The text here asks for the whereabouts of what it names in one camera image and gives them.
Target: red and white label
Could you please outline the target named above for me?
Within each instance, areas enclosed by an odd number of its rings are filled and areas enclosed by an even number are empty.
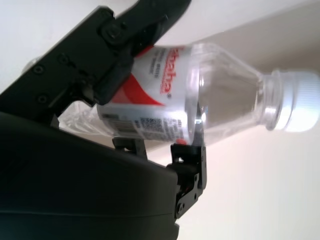
[[[121,137],[191,144],[186,112],[190,47],[151,47],[136,57],[131,76],[101,120]]]

